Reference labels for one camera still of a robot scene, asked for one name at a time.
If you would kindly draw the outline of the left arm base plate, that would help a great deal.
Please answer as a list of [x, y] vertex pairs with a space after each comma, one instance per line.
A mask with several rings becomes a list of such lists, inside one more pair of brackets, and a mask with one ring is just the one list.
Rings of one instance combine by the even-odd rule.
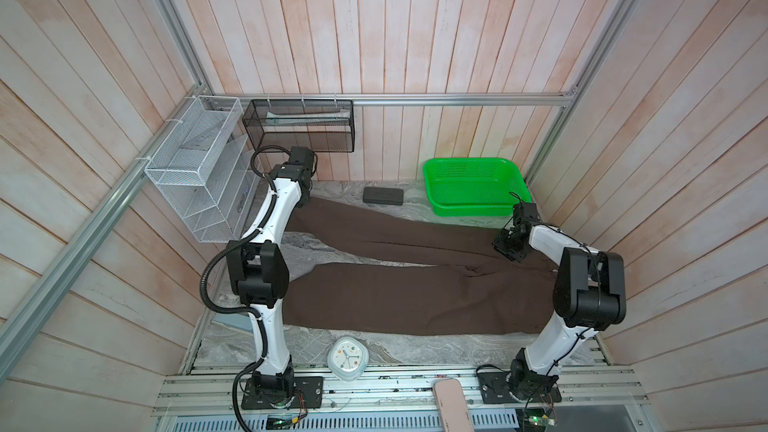
[[257, 374], [245, 381], [240, 406], [246, 411], [296, 409], [321, 406], [324, 379], [321, 376], [289, 378]]

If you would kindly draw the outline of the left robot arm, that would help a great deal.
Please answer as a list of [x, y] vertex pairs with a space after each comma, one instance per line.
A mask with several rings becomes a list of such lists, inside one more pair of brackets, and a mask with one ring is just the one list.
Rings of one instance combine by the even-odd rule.
[[226, 256], [230, 284], [248, 311], [257, 353], [246, 392], [274, 407], [292, 401], [295, 388], [283, 324], [289, 270], [280, 242], [294, 209], [309, 199], [312, 168], [292, 159], [265, 175], [267, 195], [244, 243]]

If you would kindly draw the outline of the brown trousers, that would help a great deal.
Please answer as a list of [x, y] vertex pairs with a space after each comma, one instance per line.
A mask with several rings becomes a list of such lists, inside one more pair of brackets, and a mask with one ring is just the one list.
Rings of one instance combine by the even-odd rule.
[[396, 218], [313, 198], [292, 213], [308, 233], [363, 263], [324, 263], [293, 280], [284, 321], [404, 335], [540, 332], [553, 313], [556, 264], [497, 252], [493, 229]]

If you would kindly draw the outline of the green plastic basket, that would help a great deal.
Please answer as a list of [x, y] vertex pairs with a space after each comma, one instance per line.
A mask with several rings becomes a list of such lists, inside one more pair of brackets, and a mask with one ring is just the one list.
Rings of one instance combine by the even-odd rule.
[[434, 158], [423, 167], [426, 196], [441, 217], [506, 217], [531, 194], [519, 168], [503, 158]]

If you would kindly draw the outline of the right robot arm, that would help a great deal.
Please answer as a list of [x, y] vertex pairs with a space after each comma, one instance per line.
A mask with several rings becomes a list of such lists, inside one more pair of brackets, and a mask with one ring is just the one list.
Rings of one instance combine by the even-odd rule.
[[515, 399], [537, 398], [552, 390], [561, 363], [583, 342], [624, 320], [624, 259], [592, 248], [549, 224], [503, 229], [493, 245], [516, 260], [533, 249], [558, 266], [552, 317], [533, 344], [518, 352], [507, 377]]

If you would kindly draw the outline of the pink flat device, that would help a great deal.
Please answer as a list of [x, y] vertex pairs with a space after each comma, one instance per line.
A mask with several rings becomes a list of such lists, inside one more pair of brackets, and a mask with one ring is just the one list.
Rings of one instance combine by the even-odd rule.
[[435, 403], [445, 432], [474, 432], [461, 383], [442, 379], [434, 383]]

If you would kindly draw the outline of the white alarm clock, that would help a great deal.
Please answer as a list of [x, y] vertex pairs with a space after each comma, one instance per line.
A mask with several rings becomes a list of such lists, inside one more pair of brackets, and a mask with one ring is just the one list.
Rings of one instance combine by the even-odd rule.
[[369, 358], [365, 345], [351, 336], [344, 336], [329, 350], [327, 365], [338, 379], [352, 382], [365, 372]]

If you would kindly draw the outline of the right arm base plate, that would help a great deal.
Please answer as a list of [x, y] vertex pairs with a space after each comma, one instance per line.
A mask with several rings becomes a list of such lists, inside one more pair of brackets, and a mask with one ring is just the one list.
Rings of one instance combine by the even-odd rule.
[[560, 403], [562, 394], [557, 385], [540, 378], [521, 379], [516, 382], [512, 374], [496, 369], [482, 369], [476, 373], [482, 401], [490, 404]]

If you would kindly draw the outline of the dark grey rectangular case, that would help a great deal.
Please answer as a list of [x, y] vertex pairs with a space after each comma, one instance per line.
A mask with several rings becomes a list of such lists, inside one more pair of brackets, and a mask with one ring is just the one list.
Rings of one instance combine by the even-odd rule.
[[399, 188], [368, 186], [363, 189], [362, 200], [366, 204], [401, 206], [404, 203], [404, 191]]

